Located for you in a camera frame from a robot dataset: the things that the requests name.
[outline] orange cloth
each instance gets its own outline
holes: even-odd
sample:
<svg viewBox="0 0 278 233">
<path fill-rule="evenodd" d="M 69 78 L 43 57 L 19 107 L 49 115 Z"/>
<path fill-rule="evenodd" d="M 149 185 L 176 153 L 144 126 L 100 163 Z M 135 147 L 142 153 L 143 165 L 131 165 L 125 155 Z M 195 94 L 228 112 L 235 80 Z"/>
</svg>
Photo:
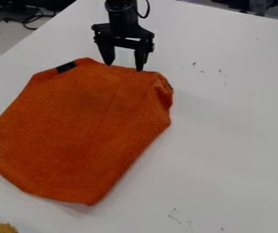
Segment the orange cloth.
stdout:
<svg viewBox="0 0 278 233">
<path fill-rule="evenodd" d="M 173 91 L 156 72 L 75 63 L 35 74 L 0 116 L 0 173 L 25 192 L 94 205 L 170 125 Z"/>
</svg>

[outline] white table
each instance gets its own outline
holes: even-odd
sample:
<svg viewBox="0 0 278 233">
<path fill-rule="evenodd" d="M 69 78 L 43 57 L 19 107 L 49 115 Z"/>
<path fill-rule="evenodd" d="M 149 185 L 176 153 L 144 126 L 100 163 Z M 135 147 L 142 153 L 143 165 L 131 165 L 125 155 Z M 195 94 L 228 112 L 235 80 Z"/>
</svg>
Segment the white table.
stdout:
<svg viewBox="0 0 278 233">
<path fill-rule="evenodd" d="M 101 60 L 90 27 L 107 21 L 103 1 L 78 0 L 1 56 L 0 114 L 35 72 Z M 154 0 L 141 24 L 157 35 L 146 68 L 175 88 L 172 126 L 92 208 L 0 176 L 0 218 L 22 233 L 278 232 L 278 21 Z"/>
</svg>

